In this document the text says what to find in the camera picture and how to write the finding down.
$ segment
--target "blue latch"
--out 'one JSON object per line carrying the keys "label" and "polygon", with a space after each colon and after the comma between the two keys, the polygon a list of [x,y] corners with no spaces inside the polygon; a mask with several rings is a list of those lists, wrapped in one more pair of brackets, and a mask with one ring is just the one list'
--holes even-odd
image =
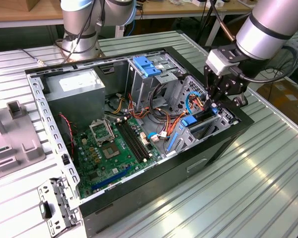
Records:
{"label": "blue latch", "polygon": [[189,126],[189,125],[192,125],[193,123],[196,123],[197,120],[194,118],[194,116],[189,115],[189,116],[187,116],[186,118],[182,119],[181,122],[182,122],[182,124],[183,124],[185,127],[187,127],[187,126]]}
{"label": "blue latch", "polygon": [[145,74],[146,77],[151,77],[161,74],[161,70],[154,67],[152,61],[148,60],[144,56],[134,57],[134,63]]}
{"label": "blue latch", "polygon": [[212,112],[216,115],[218,113],[218,109],[217,108],[212,108]]}

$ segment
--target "yellow wire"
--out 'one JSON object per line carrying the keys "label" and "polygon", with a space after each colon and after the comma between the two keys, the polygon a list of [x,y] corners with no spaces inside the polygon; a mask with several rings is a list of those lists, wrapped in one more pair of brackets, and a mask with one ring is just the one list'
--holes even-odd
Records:
{"label": "yellow wire", "polygon": [[122,102],[123,102],[123,99],[121,98],[121,99],[120,99],[120,102],[119,102],[119,106],[118,106],[118,108],[117,108],[116,111],[112,112],[113,114],[117,114],[117,113],[120,111]]}

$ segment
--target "cardboard box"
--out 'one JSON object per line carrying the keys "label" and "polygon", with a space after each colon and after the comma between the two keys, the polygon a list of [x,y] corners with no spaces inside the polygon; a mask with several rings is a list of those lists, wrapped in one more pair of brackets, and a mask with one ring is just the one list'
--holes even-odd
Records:
{"label": "cardboard box", "polygon": [[[264,84],[257,92],[268,99],[271,84]],[[269,102],[298,125],[298,88],[287,80],[275,82]]]}
{"label": "cardboard box", "polygon": [[0,0],[0,7],[30,11],[40,0]]}

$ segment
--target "chip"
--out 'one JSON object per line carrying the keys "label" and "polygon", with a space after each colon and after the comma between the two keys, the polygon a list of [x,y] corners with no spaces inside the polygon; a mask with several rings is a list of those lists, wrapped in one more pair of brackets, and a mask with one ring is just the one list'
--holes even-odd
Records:
{"label": "chip", "polygon": [[90,178],[91,180],[93,180],[93,179],[98,178],[98,173],[97,173],[97,172],[93,172],[93,173],[89,174],[88,176],[89,176],[89,178]]}
{"label": "chip", "polygon": [[111,159],[117,155],[120,155],[120,151],[114,142],[103,146],[102,151],[103,151],[106,159]]}

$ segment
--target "metal bracket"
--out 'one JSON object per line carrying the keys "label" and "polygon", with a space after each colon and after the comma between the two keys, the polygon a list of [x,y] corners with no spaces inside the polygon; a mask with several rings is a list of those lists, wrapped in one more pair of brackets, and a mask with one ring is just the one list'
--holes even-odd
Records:
{"label": "metal bracket", "polygon": [[51,237],[57,237],[81,221],[78,208],[70,209],[68,199],[73,198],[66,178],[51,178],[37,188],[42,218],[47,222]]}

